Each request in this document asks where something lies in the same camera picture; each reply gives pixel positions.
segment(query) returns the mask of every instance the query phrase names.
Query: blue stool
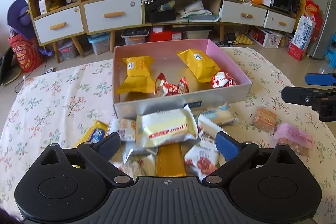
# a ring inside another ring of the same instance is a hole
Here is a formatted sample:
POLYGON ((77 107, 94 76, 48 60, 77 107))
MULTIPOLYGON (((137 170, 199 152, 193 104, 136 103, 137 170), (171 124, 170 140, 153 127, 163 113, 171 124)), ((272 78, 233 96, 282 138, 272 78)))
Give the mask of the blue stool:
POLYGON ((336 49, 333 47, 333 43, 336 43, 336 33, 332 34, 330 42, 325 50, 325 55, 330 59, 329 66, 336 68, 336 49))

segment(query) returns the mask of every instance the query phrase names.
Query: pink snack bag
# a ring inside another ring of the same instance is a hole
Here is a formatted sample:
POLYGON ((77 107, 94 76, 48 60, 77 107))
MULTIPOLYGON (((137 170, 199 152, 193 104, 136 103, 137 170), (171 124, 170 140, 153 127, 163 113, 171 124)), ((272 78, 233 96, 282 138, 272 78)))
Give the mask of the pink snack bag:
POLYGON ((273 139, 277 143, 286 143, 300 155, 308 156, 315 142, 313 137, 302 129, 292 126, 289 123, 282 123, 277 126, 273 139))

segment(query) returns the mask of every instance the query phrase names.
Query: cabinet leg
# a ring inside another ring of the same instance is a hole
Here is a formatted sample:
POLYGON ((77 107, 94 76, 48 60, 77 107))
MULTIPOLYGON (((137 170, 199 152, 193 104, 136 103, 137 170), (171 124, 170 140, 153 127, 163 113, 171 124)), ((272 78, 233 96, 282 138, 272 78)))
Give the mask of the cabinet leg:
POLYGON ((219 26, 219 40, 223 41, 224 40, 224 35, 225 35, 225 26, 220 25, 219 26))
POLYGON ((116 42, 116 32, 111 31, 111 37, 110 37, 110 52, 114 52, 114 45, 116 42))
POLYGON ((57 41, 53 42, 52 47, 54 48, 54 52, 55 52, 55 59, 57 64, 60 63, 59 61, 59 51, 58 51, 58 47, 57 47, 57 41))
POLYGON ((82 46, 78 42, 77 37, 71 37, 71 39, 72 39, 72 42, 75 44, 75 47, 78 50, 78 52, 81 55, 81 57, 85 57, 85 53, 83 52, 82 46))

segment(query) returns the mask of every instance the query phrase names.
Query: white drawer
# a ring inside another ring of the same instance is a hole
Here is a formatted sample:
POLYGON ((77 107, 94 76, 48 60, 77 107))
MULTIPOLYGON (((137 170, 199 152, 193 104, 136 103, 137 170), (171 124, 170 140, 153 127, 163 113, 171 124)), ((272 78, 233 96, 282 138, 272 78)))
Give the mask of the white drawer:
POLYGON ((219 16, 221 22, 262 26, 267 10, 231 1, 223 1, 219 16))
POLYGON ((295 19, 287 17, 272 11, 268 11, 264 27, 268 29, 292 32, 295 25, 295 19))
POLYGON ((89 32, 142 24, 141 0, 102 0, 84 8, 89 32))
POLYGON ((35 26, 40 43, 84 31, 79 6, 40 18, 35 21, 35 26))

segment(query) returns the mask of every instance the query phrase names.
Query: yellow egg carton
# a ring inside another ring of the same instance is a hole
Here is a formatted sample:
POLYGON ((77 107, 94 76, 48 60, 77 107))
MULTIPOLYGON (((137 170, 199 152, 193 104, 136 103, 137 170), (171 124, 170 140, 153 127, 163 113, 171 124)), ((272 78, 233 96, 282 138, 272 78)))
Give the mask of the yellow egg carton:
POLYGON ((244 45, 252 45, 253 41, 251 39, 249 39, 246 35, 239 33, 239 32, 235 32, 236 35, 236 42, 234 43, 236 44, 244 44, 244 45))

